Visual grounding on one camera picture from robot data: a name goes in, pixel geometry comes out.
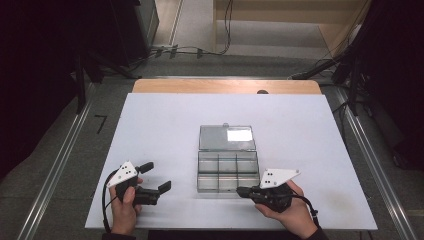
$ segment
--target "white triangular marker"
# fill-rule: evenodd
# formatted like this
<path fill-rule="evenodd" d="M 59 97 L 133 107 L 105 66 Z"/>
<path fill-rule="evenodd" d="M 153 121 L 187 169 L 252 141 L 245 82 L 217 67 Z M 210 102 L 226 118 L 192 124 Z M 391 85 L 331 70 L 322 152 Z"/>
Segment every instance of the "white triangular marker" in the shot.
<path fill-rule="evenodd" d="M 264 175 L 262 175 L 260 188 L 266 189 L 278 187 L 299 174 L 299 170 L 266 169 Z"/>
<path fill-rule="evenodd" d="M 132 165 L 130 161 L 126 161 L 122 166 L 119 168 L 119 170 L 113 175 L 113 177 L 109 180 L 107 183 L 107 187 L 113 187 L 117 184 L 120 184 L 121 182 L 124 182 L 134 176 L 137 176 L 137 170 L 135 170 L 135 167 Z"/>

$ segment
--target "sleeve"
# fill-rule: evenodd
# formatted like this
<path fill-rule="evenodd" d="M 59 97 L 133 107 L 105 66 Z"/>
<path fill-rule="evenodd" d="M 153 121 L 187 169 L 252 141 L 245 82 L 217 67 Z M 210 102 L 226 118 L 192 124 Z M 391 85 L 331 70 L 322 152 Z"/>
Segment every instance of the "sleeve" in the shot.
<path fill-rule="evenodd" d="M 121 235 L 116 233 L 104 233 L 102 240 L 136 240 L 133 236 Z"/>
<path fill-rule="evenodd" d="M 318 228 L 309 238 L 306 240 L 328 240 L 328 237 L 325 235 L 324 231 L 321 228 Z"/>

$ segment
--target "white tabletop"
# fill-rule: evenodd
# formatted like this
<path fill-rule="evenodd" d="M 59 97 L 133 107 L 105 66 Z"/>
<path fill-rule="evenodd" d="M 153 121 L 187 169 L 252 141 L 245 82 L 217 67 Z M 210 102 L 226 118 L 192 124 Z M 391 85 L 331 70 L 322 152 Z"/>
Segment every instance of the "white tabletop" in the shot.
<path fill-rule="evenodd" d="M 155 168 L 145 188 L 171 180 L 156 206 L 143 206 L 137 228 L 282 229 L 250 199 L 197 193 L 201 125 L 251 125 L 261 174 L 299 169 L 294 181 L 319 211 L 324 229 L 377 229 L 324 95 L 131 93 L 125 102 L 86 228 L 103 228 L 102 185 L 125 161 Z"/>

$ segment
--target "transparent lid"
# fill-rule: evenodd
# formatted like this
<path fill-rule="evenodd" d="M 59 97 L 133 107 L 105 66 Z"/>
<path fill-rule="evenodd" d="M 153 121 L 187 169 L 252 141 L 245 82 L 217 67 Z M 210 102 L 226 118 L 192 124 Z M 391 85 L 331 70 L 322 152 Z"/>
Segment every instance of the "transparent lid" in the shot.
<path fill-rule="evenodd" d="M 251 126 L 200 126 L 200 151 L 256 151 Z"/>

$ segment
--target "human hand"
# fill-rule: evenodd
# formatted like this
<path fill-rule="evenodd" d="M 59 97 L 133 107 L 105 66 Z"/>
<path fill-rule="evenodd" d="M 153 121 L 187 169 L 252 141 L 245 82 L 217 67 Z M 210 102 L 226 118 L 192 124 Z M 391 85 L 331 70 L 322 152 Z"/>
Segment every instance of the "human hand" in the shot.
<path fill-rule="evenodd" d="M 293 181 L 290 180 L 287 184 L 293 191 L 303 196 L 303 190 Z M 255 207 L 265 217 L 280 221 L 287 230 L 296 234 L 301 239 L 307 239 L 318 229 L 312 221 L 306 203 L 301 199 L 292 198 L 291 206 L 282 213 L 274 212 L 262 204 L 256 204 Z"/>
<path fill-rule="evenodd" d="M 141 178 L 137 179 L 137 183 L 142 183 Z M 109 188 L 110 199 L 116 197 L 115 186 Z M 135 198 L 135 188 L 129 187 L 125 191 L 124 198 L 122 202 L 119 199 L 112 201 L 112 215 L 113 215 L 113 226 L 112 233 L 122 234 L 122 235 L 132 235 L 137 214 L 141 211 L 141 205 L 136 205 L 133 207 L 133 201 Z"/>

